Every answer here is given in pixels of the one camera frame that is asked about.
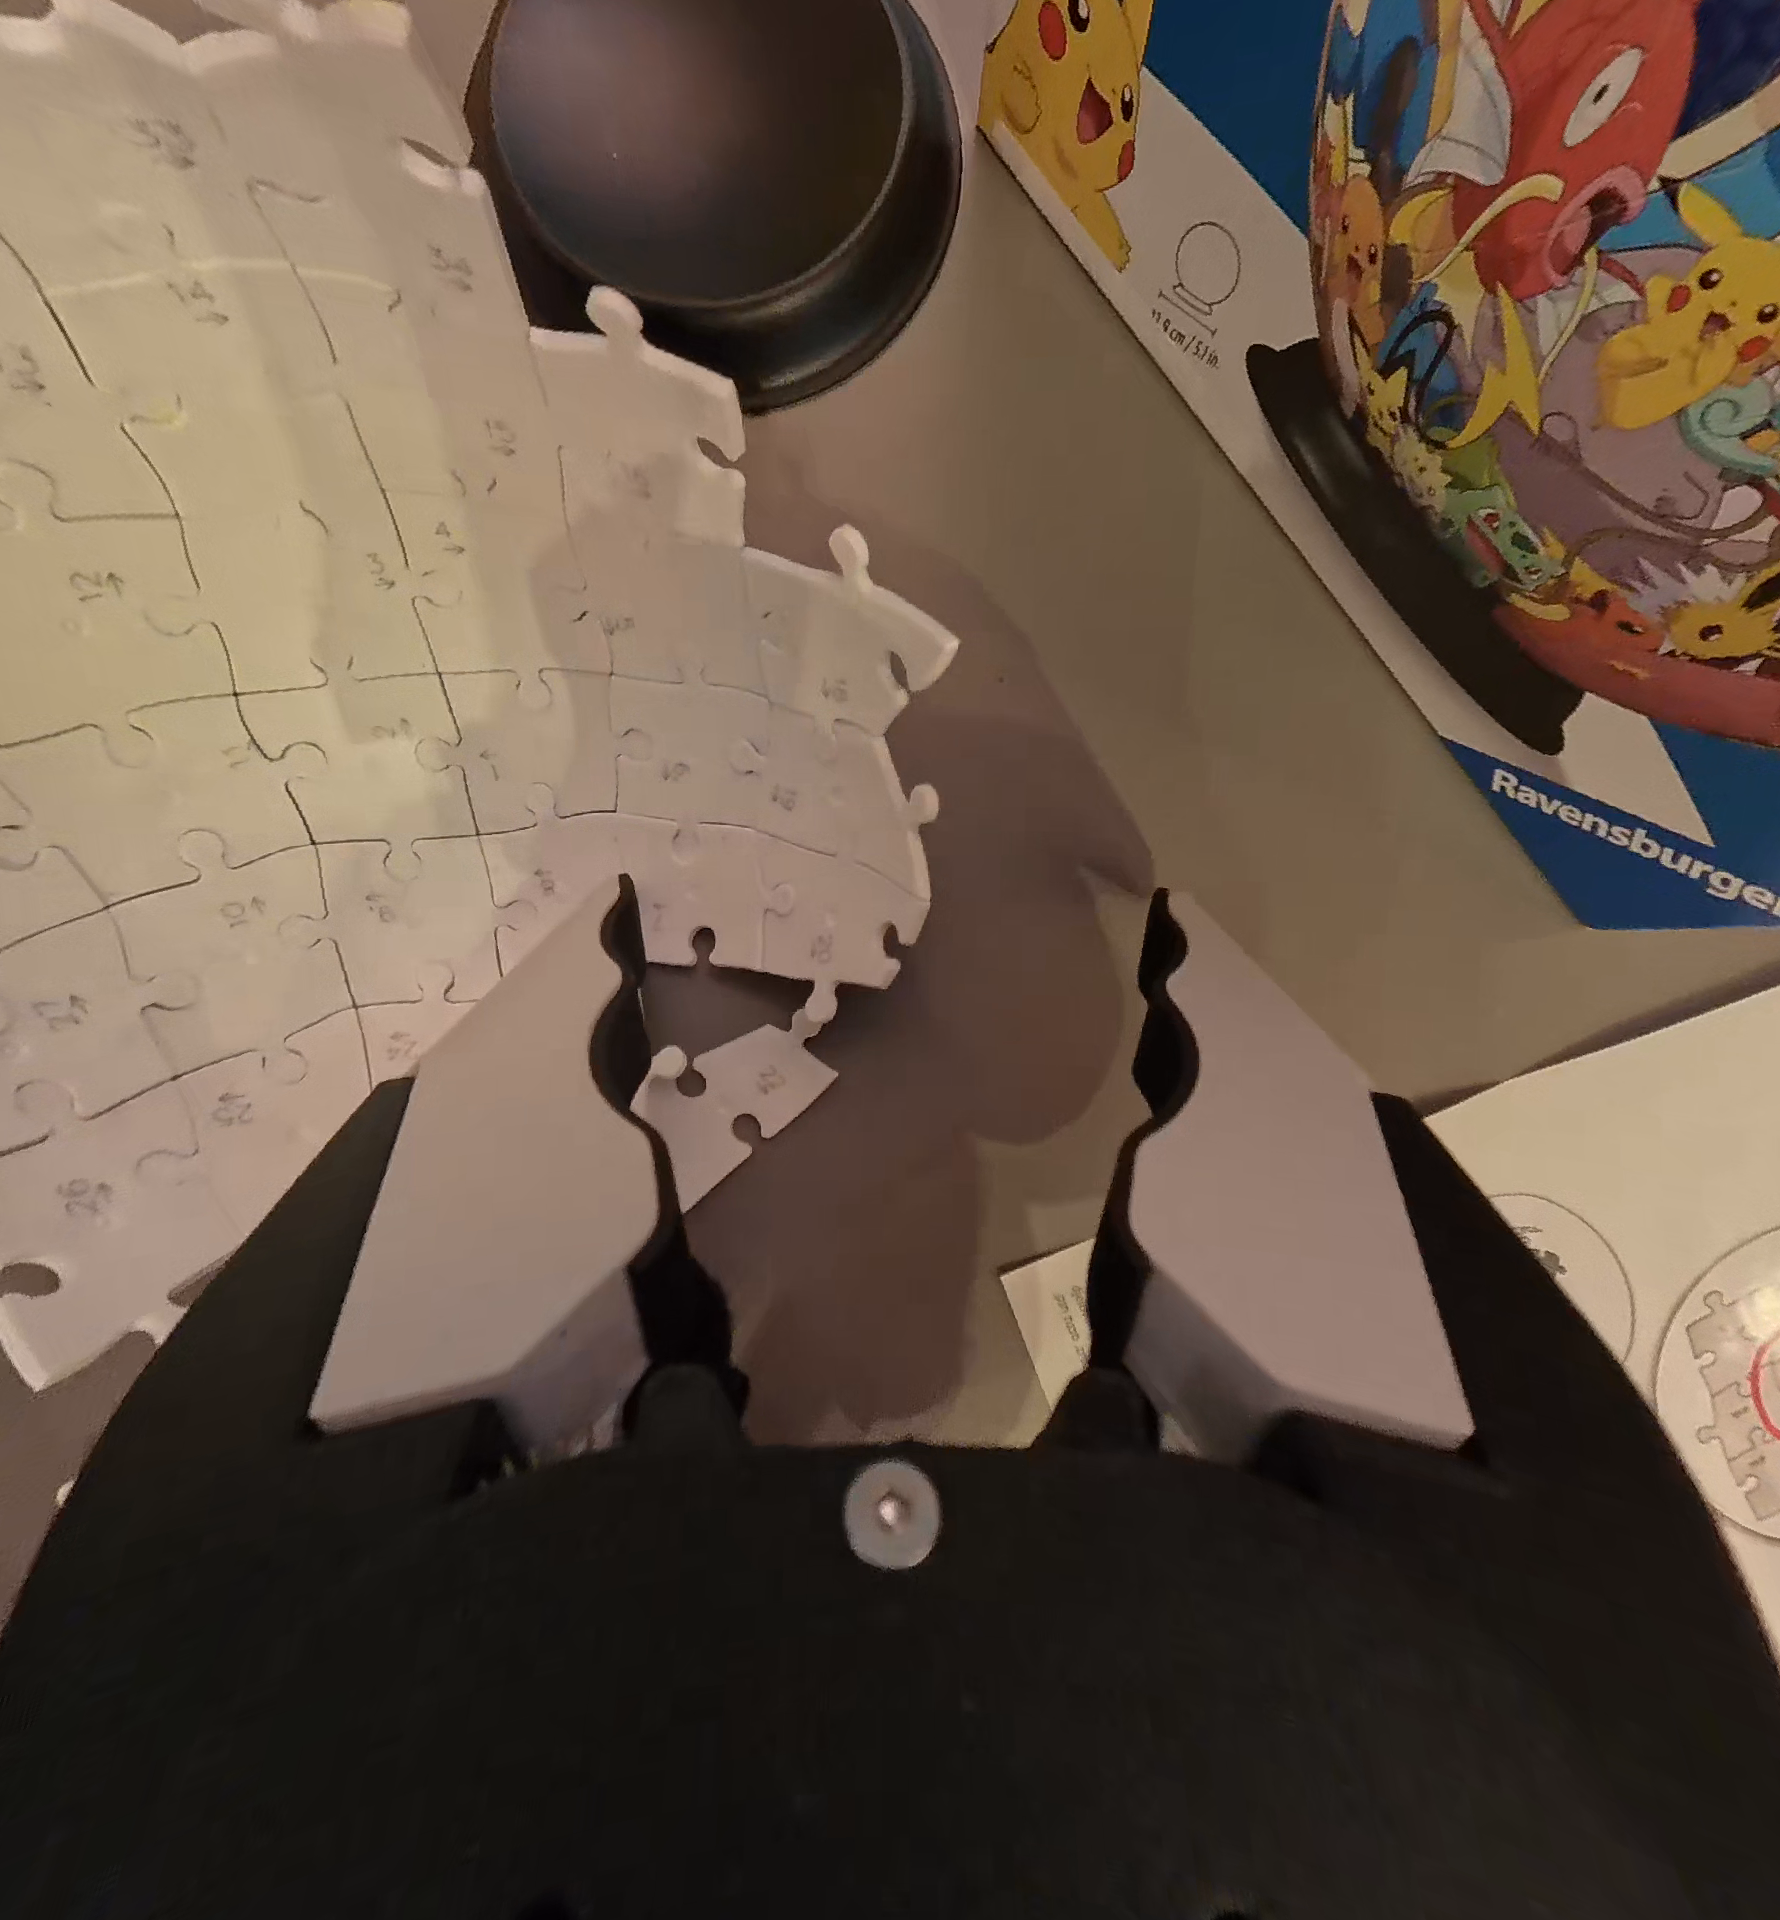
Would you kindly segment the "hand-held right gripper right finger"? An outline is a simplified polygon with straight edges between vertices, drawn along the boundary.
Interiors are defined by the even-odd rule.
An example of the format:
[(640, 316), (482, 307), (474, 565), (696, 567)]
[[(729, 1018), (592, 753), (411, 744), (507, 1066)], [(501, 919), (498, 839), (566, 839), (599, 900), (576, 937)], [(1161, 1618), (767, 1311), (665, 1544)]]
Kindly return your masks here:
[(1159, 888), (1138, 957), (1124, 1139), (1088, 1272), (1090, 1355), (1051, 1446), (1217, 1463), (1287, 1418), (1457, 1452), (1475, 1436), (1377, 1094), (1188, 893)]

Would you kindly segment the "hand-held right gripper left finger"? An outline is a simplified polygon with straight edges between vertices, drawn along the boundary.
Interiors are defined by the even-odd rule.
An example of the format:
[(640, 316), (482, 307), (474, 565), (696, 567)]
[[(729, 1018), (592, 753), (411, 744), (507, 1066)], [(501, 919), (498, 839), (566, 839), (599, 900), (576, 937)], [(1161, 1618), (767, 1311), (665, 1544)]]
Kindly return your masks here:
[(638, 891), (611, 873), (425, 1056), (310, 1403), (327, 1432), (485, 1401), (523, 1452), (702, 1376), (741, 1424), (729, 1300), (663, 1133)]

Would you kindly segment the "white puzzle piece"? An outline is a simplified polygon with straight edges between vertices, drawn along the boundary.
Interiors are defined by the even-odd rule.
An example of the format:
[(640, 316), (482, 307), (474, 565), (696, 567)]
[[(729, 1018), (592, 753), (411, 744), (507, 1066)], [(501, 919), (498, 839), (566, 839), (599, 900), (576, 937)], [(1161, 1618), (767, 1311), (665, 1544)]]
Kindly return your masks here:
[(684, 1212), (714, 1191), (752, 1147), (751, 1119), (769, 1141), (803, 1118), (838, 1075), (796, 1033), (760, 1026), (698, 1058), (665, 1045), (634, 1097), (634, 1111), (661, 1136)]

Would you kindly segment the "partly built puzzle ball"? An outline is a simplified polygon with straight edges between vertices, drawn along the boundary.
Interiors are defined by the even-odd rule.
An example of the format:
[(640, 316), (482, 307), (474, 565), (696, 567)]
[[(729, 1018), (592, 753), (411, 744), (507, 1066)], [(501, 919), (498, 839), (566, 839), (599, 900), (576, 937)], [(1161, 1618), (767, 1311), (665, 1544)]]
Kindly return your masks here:
[(526, 313), (408, 3), (0, 3), (0, 1352), (131, 1337), (606, 872), (803, 980), (932, 907), (956, 638), (745, 538), (745, 420)]

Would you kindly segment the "blue puzzle box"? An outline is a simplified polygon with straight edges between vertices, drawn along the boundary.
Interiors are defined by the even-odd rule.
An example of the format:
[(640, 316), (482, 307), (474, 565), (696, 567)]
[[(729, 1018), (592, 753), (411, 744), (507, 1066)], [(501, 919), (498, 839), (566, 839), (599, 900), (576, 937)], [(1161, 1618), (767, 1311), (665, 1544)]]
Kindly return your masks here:
[(991, 20), (979, 128), (1576, 919), (1780, 928), (1780, 2)]

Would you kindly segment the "black round ball stand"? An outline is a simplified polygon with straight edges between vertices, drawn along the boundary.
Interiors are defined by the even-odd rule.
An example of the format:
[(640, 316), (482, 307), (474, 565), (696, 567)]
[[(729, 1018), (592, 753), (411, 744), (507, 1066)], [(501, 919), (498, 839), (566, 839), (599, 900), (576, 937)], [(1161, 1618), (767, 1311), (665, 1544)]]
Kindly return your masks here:
[(532, 324), (629, 298), (749, 413), (892, 347), (967, 170), (941, 53), (902, 2), (509, 2), (466, 92)]

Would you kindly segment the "white instruction leaflet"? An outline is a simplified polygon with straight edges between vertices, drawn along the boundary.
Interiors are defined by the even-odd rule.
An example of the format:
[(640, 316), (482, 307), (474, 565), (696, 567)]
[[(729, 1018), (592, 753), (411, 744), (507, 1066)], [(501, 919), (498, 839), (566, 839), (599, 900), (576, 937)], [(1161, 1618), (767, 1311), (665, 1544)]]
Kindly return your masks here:
[(1430, 1126), (1622, 1362), (1723, 1526), (1780, 1557), (1780, 985)]

